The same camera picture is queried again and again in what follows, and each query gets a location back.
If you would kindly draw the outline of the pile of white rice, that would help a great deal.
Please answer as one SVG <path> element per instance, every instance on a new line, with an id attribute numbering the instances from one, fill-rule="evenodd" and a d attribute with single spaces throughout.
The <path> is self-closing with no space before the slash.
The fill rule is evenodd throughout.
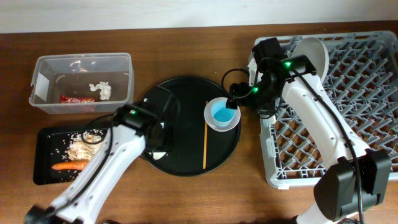
<path id="1" fill-rule="evenodd" d="M 105 132 L 99 129 L 67 134 L 67 138 L 62 139 L 62 146 L 67 148 L 56 148 L 55 151 L 57 153 L 64 152 L 65 156 L 63 157 L 67 157 L 71 161 L 90 160 L 101 147 L 104 135 Z"/>

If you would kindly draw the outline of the white paper cup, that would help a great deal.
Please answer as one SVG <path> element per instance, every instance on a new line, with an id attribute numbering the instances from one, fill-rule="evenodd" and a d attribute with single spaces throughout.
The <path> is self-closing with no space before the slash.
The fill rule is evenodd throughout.
<path id="1" fill-rule="evenodd" d="M 159 159 L 163 158 L 166 155 L 167 155 L 167 152 L 153 152 L 152 153 L 152 158 L 154 160 L 159 160 Z"/>

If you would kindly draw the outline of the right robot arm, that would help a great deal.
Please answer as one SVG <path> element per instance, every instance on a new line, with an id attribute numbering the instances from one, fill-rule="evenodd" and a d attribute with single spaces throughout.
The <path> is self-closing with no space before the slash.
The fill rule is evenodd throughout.
<path id="1" fill-rule="evenodd" d="M 226 106 L 254 108 L 263 119 L 287 103 L 317 145 L 326 172 L 313 189 L 314 204 L 292 223 L 339 223 L 383 202 L 392 162 L 387 152 L 372 151 L 348 125 L 322 85 L 329 55 L 318 39 L 308 37 L 286 55 L 275 37 L 251 50 L 247 83 L 226 91 Z"/>

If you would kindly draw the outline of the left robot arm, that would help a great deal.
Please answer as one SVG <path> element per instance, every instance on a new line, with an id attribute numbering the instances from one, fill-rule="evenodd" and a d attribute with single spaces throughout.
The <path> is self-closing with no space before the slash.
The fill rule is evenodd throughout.
<path id="1" fill-rule="evenodd" d="M 24 223 L 95 223 L 130 164 L 144 151 L 162 152 L 172 142 L 167 122 L 178 114 L 178 100 L 161 86 L 112 116 L 101 147 L 71 185 L 48 208 L 34 205 Z"/>

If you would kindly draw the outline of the white tissue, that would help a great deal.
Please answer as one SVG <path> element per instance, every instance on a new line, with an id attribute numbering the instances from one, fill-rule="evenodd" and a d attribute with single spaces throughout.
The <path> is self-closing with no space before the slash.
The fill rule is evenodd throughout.
<path id="1" fill-rule="evenodd" d="M 108 82 L 99 82 L 98 84 L 89 84 L 91 91 L 99 90 L 100 100 L 108 100 L 111 97 L 111 86 Z"/>

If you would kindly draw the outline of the orange carrot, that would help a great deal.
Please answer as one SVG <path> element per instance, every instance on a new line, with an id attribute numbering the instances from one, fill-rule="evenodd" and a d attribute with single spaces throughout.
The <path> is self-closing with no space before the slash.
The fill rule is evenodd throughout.
<path id="1" fill-rule="evenodd" d="M 76 160 L 76 161 L 68 161 L 54 164 L 52 166 L 53 170 L 83 170 L 89 160 Z"/>

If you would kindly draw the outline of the grey plate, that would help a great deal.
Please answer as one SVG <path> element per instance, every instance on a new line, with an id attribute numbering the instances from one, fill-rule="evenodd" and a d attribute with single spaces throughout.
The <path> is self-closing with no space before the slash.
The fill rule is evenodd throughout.
<path id="1" fill-rule="evenodd" d="M 326 46 L 319 39 L 307 37 L 303 39 L 291 54 L 291 57 L 304 55 L 317 70 L 321 82 L 324 82 L 328 73 L 329 54 Z"/>

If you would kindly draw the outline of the pile of peanut shells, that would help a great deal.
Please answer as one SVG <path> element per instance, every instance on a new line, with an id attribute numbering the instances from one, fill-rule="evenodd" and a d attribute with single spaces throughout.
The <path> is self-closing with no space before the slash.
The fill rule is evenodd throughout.
<path id="1" fill-rule="evenodd" d="M 91 160 L 102 145 L 102 132 L 87 132 L 71 135 L 67 148 L 68 158 L 71 161 Z"/>

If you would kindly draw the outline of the red snack wrapper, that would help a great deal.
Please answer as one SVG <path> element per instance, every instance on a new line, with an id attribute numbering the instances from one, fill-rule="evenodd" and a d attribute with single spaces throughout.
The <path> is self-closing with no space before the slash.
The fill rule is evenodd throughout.
<path id="1" fill-rule="evenodd" d="M 96 100 L 94 98 L 77 98 L 69 97 L 65 95 L 60 95 L 59 103 L 94 103 Z"/>

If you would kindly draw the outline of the small white bowl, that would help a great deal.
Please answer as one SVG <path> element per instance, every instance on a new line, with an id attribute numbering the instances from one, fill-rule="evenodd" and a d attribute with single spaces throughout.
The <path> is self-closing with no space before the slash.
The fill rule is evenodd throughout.
<path id="1" fill-rule="evenodd" d="M 208 102 L 204 109 L 204 118 L 206 119 L 207 125 L 209 127 L 211 127 L 212 129 L 214 129 L 215 131 L 227 132 L 227 131 L 235 128 L 238 125 L 238 123 L 240 122 L 240 118 L 241 118 L 241 111 L 239 108 L 237 108 L 235 117 L 233 118 L 232 122 L 229 125 L 227 125 L 227 127 L 219 128 L 219 127 L 215 126 L 213 119 L 211 117 L 211 107 L 213 106 L 214 103 L 216 103 L 219 100 L 227 100 L 227 98 L 226 97 L 218 97 L 218 98 L 214 98 L 210 102 Z"/>

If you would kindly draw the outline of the blue plastic cup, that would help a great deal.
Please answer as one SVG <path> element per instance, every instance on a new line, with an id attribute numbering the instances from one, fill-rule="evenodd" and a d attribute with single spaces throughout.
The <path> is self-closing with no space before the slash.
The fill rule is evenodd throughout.
<path id="1" fill-rule="evenodd" d="M 236 110 L 226 107 L 227 100 L 219 100 L 211 107 L 211 117 L 215 126 L 227 127 L 235 117 Z"/>

